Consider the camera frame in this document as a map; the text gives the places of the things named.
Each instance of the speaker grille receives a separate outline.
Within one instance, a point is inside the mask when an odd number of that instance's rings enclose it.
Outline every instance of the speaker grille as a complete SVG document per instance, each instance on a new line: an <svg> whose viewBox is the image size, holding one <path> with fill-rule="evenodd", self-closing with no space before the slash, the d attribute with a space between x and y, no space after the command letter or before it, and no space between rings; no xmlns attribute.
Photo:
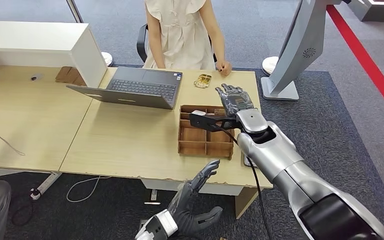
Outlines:
<svg viewBox="0 0 384 240"><path fill-rule="evenodd" d="M305 59L309 59L309 58L311 58L312 56L314 56L314 54L316 54L316 49L313 48L313 47L310 47L310 48L307 48L307 49L302 53L302 56L303 56Z"/></svg>

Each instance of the laptop keyboard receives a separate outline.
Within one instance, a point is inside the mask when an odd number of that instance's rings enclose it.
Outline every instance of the laptop keyboard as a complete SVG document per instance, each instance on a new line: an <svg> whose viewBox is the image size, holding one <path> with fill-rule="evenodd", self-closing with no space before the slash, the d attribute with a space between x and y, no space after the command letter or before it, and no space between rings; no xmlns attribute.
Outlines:
<svg viewBox="0 0 384 240"><path fill-rule="evenodd" d="M115 79L110 90L138 94L161 95L167 102L170 103L175 98L176 86Z"/></svg>

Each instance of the cardboard compartment box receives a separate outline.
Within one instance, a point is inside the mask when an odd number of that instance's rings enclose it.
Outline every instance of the cardboard compartment box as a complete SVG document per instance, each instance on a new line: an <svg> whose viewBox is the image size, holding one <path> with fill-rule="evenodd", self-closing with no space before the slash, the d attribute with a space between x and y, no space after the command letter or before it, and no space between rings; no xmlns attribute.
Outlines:
<svg viewBox="0 0 384 240"><path fill-rule="evenodd" d="M209 132L191 126L189 114L195 110L214 116L225 116L226 114L222 106L180 106L178 153L231 159L234 143L225 132ZM235 136L233 129L228 132Z"/></svg>

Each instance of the desk leg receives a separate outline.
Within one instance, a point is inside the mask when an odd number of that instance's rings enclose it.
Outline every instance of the desk leg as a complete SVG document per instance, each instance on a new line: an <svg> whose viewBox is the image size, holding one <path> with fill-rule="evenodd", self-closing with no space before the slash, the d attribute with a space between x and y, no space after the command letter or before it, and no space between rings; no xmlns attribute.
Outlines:
<svg viewBox="0 0 384 240"><path fill-rule="evenodd" d="M258 197L258 191L256 187L244 187L240 191L239 195L234 197L234 205L236 210L236 219L239 219L249 206Z"/></svg>

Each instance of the wire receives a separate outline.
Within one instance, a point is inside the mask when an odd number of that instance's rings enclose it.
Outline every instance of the wire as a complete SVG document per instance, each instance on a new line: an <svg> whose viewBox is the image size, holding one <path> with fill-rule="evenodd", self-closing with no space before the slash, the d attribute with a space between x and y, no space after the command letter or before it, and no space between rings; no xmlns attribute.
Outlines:
<svg viewBox="0 0 384 240"><path fill-rule="evenodd" d="M212 126L213 126L213 127L216 127L217 129L222 130L223 132L225 132L225 133L230 137L230 139L232 139L232 141L233 141L236 145L238 145L238 141L235 139L235 137L234 137L229 131L227 131L226 129L224 129L224 128L222 128L221 126L216 125L216 124L214 124L214 125L212 125Z"/></svg>
<svg viewBox="0 0 384 240"><path fill-rule="evenodd" d="M5 140L3 137L0 136L0 139L2 141L4 141L10 148L12 148L12 150L14 150L14 152L16 152L17 154L21 155L21 156L25 156L26 154L24 152L21 152L17 149L15 149L15 147L13 147L7 140Z"/></svg>
<svg viewBox="0 0 384 240"><path fill-rule="evenodd" d="M226 129L222 128L221 126L219 125L212 125L214 127L216 127L217 129L220 129L222 130L223 132L225 132L231 139L232 141L238 145L238 141L235 139L235 137L230 133L228 132ZM268 235L268 239L271 240L272 237L270 235L270 232L269 232L269 227L267 225L267 219L266 219L266 216L265 216L265 213L264 213L264 207L263 207L263 198L261 197L261 190L260 190L260 183L259 183L259 180L258 180L258 176L257 176L257 172L256 172L256 168L254 167L254 164L251 162L251 159L247 156L246 159L248 159L248 162L249 162L249 165L251 166L251 169L252 169L252 173L254 174L254 178L255 178L255 183L257 185L257 192L258 192L258 199L259 199L259 206L261 208L261 216L262 216L262 222L264 224L264 227L265 227L265 231L267 232L267 235Z"/></svg>
<svg viewBox="0 0 384 240"><path fill-rule="evenodd" d="M37 189L37 188L32 188L30 190L30 193L32 192L37 192L41 197L42 194L41 192ZM21 199L22 196L19 195L19 196L15 196L11 199L11 204L9 205L10 208L12 208L14 205L16 205L17 203L17 200L18 199ZM12 217L11 217L11 223L14 225L14 226L18 226L18 227L22 227L22 226L25 226L26 224L28 224L30 222L30 220L32 220L33 218L33 213L35 212L35 205L34 203L37 201L37 200L33 200L30 198L30 195L28 196L28 203L25 204L25 205L22 205L21 207L19 207L17 210L15 210L14 214L12 214ZM30 212L29 214L27 215L27 219L25 221L17 221L16 219L20 219L21 217L19 217L19 214L27 209L27 208L30 208Z"/></svg>
<svg viewBox="0 0 384 240"><path fill-rule="evenodd" d="M86 180L83 180L83 181L79 181L79 182L76 182L73 186L70 187L70 189L68 190L67 192L67 196L65 197L67 199L67 201L69 201L70 203L80 203L80 202L83 202L84 200L90 198L92 196L92 194L94 193L95 189L97 188L97 185L99 183L99 180L100 179L109 179L111 178L110 176L107 176L107 177L102 177L102 176L99 176L99 177L94 177L94 178L90 178L90 179L86 179ZM95 183L95 186L93 187L92 191L90 192L90 194L85 197L85 198L82 198L82 199L79 199L79 200L71 200L69 198L69 195L70 195L70 192L72 191L72 189L78 185L78 184L82 184L82 183L85 183L85 182L89 182L89 181L92 181L92 180L96 180L96 183Z"/></svg>
<svg viewBox="0 0 384 240"><path fill-rule="evenodd" d="M202 240L202 239L199 238L198 236L194 236L194 235L191 235L191 236L179 235L179 236L175 236L173 239L174 239L174 240L178 240L178 239L195 239L195 240Z"/></svg>

